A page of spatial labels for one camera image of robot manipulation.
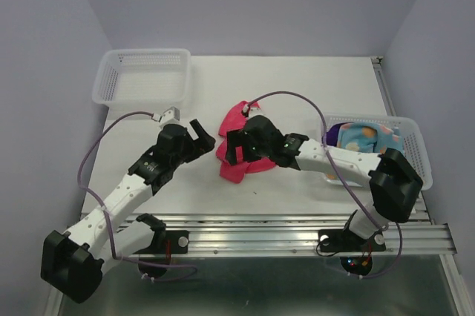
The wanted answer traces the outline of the pink towel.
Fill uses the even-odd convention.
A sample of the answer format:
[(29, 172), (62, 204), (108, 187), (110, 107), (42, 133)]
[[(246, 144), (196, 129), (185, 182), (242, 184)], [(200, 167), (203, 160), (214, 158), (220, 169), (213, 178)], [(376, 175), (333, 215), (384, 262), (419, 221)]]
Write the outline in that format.
[(242, 151), (237, 152), (237, 165), (230, 165), (226, 160), (227, 133), (244, 127), (247, 118), (242, 114), (242, 110), (247, 104), (247, 101), (242, 101), (233, 106), (218, 130), (218, 135), (223, 138), (216, 150), (216, 157), (221, 161), (220, 176), (235, 184), (241, 183), (247, 174), (256, 174), (276, 167), (276, 164), (268, 158), (262, 158), (255, 162), (244, 162)]

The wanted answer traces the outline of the blue patterned towel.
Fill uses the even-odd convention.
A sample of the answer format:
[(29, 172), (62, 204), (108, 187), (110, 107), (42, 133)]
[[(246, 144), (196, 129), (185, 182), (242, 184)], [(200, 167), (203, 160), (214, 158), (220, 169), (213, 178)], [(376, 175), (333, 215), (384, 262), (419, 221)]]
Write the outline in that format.
[(393, 129), (372, 122), (344, 123), (335, 146), (359, 153), (383, 154), (388, 148), (404, 153), (403, 139)]

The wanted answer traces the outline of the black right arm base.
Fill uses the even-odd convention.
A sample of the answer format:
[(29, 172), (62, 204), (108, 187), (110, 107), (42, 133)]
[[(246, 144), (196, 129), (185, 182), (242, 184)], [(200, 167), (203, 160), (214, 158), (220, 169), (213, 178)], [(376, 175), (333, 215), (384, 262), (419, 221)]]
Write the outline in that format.
[(318, 232), (319, 251), (324, 254), (363, 254), (364, 252), (386, 251), (384, 236), (377, 231), (367, 239), (361, 238), (349, 230), (322, 229)]

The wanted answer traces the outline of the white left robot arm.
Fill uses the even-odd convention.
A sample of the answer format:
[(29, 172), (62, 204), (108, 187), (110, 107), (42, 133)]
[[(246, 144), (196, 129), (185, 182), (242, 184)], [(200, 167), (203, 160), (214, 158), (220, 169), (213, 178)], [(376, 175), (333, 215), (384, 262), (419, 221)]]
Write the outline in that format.
[(164, 125), (156, 144), (97, 208), (67, 231), (52, 231), (45, 238), (40, 270), (45, 282), (77, 303), (96, 291), (105, 273), (105, 258), (99, 252), (113, 240), (114, 230), (168, 183), (179, 166), (214, 149), (215, 140), (202, 125), (196, 119), (190, 125), (196, 139), (180, 124)]

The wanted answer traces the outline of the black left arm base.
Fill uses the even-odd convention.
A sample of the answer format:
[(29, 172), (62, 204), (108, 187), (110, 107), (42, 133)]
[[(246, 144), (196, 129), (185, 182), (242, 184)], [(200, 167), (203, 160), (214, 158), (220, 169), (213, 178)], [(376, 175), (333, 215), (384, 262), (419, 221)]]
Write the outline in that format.
[(155, 233), (151, 243), (138, 254), (187, 254), (189, 245), (189, 231), (187, 230), (167, 230)]

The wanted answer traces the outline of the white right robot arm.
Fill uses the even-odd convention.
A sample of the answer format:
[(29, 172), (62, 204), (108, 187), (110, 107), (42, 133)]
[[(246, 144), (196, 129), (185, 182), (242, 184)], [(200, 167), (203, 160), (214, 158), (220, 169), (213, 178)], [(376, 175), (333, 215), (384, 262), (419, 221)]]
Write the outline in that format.
[(241, 129), (226, 135), (226, 160), (255, 162), (267, 158), (282, 168), (335, 173), (343, 185), (353, 182), (371, 192), (372, 199), (358, 201), (341, 230), (324, 230), (323, 253), (359, 252), (389, 223), (406, 223), (424, 186), (422, 178), (400, 151), (360, 153), (326, 146), (308, 136), (282, 134), (265, 116), (249, 119)]

